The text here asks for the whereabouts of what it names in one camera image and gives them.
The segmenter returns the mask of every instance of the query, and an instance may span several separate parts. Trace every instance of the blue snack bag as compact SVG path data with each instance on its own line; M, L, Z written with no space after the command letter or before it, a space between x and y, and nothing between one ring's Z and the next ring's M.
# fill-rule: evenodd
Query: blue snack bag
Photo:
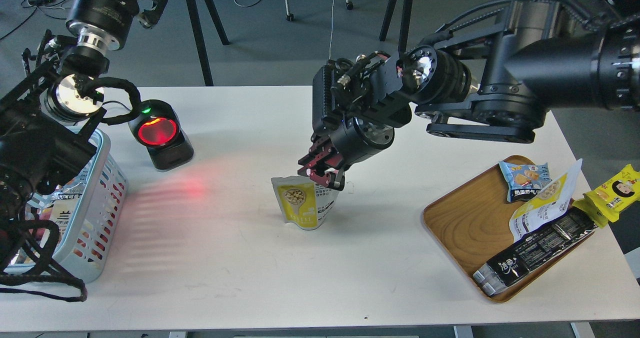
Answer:
M509 185L507 202L528 201L551 182L547 163L513 164L501 161L498 163L505 181Z

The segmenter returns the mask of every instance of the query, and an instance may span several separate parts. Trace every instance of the plastic basket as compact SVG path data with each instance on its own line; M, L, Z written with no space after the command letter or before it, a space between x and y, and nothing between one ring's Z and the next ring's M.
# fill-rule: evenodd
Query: plastic basket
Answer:
M89 141L97 147L97 151L73 180L75 187L83 187L82 192L76 199L75 209L69 215L66 229L53 253L54 260L85 283L94 281L105 268L128 187L126 177L109 154L109 137L96 129ZM34 194L27 209L45 209L52 203L55 205L59 194L66 194L65 188L68 188L67 185L62 192L49 196ZM14 263L5 272L22 274L33 265Z

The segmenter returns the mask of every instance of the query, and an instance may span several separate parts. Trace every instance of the wood grain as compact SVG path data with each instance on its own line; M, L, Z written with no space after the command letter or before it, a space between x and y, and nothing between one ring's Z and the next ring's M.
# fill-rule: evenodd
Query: wood grain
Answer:
M505 162L515 165L534 164L521 155L509 156ZM473 273L514 243L514 236L509 230L509 219L524 202L508 203L507 190L507 182L496 164L428 205L423 211L426 227L476 287ZM494 302L506 302L577 246L578 244L556 256L500 294L489 297L479 287L478 290Z

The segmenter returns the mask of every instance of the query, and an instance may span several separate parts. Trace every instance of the red scanner light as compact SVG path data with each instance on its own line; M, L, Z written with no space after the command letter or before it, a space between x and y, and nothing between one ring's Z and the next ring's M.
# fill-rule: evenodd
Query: red scanner light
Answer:
M160 146L171 142L178 132L178 124L165 117L157 117L140 126L137 137L145 144Z

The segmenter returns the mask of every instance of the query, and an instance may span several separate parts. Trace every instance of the white table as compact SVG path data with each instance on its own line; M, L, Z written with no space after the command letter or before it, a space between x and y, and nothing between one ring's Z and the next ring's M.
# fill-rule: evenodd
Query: white table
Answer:
M423 226L425 206L512 154L562 174L574 156L551 114L533 144L434 137L425 133L428 121L414 117L389 149L347 171L350 183L327 221L304 231L285 224L270 178L294 175L309 148L311 87L140 91L174 107L194 159L158 172L126 125L103 126L130 184L103 274L87 285L84 303L0 296L0 331L640 318L640 288L608 228L497 304ZM575 196L587 190L581 176Z

